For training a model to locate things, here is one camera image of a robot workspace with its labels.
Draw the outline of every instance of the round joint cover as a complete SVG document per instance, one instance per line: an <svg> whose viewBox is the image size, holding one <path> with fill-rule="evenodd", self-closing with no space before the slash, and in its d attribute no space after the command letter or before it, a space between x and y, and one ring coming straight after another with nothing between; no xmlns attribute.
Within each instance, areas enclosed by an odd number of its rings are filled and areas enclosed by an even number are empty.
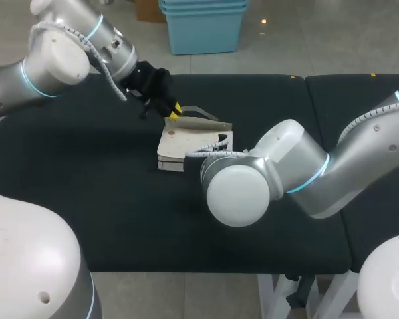
<svg viewBox="0 0 399 319"><path fill-rule="evenodd" d="M260 219L270 201L266 179L254 168L234 165L215 175L207 189L207 203L216 219L232 227Z"/></svg>
<svg viewBox="0 0 399 319"><path fill-rule="evenodd" d="M47 70L68 85L82 82L90 72L87 54L65 33L45 31L41 58Z"/></svg>
<svg viewBox="0 0 399 319"><path fill-rule="evenodd" d="M379 246L362 266L358 302L365 319L399 319L399 236Z"/></svg>

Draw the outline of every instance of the blue plastic bin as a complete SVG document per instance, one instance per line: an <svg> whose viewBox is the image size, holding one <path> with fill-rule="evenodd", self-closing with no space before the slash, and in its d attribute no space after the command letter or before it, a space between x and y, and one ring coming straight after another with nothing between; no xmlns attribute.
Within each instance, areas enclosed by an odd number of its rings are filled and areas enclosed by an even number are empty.
<svg viewBox="0 0 399 319"><path fill-rule="evenodd" d="M202 11L167 11L162 8L167 16L172 54L236 51L246 8Z"/></svg>
<svg viewBox="0 0 399 319"><path fill-rule="evenodd" d="M167 11L196 11L196 10L214 10L214 9L238 9L247 5L247 0L226 1L223 3L192 3L192 4L171 4L166 0L160 1L160 6Z"/></svg>
<svg viewBox="0 0 399 319"><path fill-rule="evenodd" d="M168 5L201 5L203 3L228 3L234 0L165 0Z"/></svg>

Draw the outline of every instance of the blue led ring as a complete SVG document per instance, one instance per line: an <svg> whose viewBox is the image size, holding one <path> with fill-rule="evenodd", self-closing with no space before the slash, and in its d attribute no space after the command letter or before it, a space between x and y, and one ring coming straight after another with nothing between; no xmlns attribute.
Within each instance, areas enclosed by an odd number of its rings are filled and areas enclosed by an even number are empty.
<svg viewBox="0 0 399 319"><path fill-rule="evenodd" d="M324 165L322 165L322 167L314 174L314 176L312 176L310 179L308 179L306 182L304 182L300 186L288 191L287 194L296 193L296 192L302 190L303 188L305 188L306 186L308 186L314 180L316 180L316 178L321 176L323 174L323 172L327 169L327 166L328 166L329 162L330 162L330 155L327 153L327 159L325 160Z"/></svg>

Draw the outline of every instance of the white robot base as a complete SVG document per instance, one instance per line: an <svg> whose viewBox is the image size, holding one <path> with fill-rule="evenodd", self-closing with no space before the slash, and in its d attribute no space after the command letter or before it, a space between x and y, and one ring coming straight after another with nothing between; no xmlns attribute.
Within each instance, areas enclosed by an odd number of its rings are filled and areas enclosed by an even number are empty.
<svg viewBox="0 0 399 319"><path fill-rule="evenodd" d="M92 275L68 224L0 196L0 319L102 319Z"/></svg>
<svg viewBox="0 0 399 319"><path fill-rule="evenodd" d="M399 236L379 246L362 266L358 302L364 318L399 319Z"/></svg>

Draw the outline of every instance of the black screw hole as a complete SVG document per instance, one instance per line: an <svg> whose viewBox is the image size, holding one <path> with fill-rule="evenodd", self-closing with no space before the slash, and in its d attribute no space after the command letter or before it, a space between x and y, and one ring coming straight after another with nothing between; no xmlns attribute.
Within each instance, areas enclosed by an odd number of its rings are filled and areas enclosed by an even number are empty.
<svg viewBox="0 0 399 319"><path fill-rule="evenodd" d="M39 299L43 304L48 304L51 301L51 297L45 291L39 293Z"/></svg>

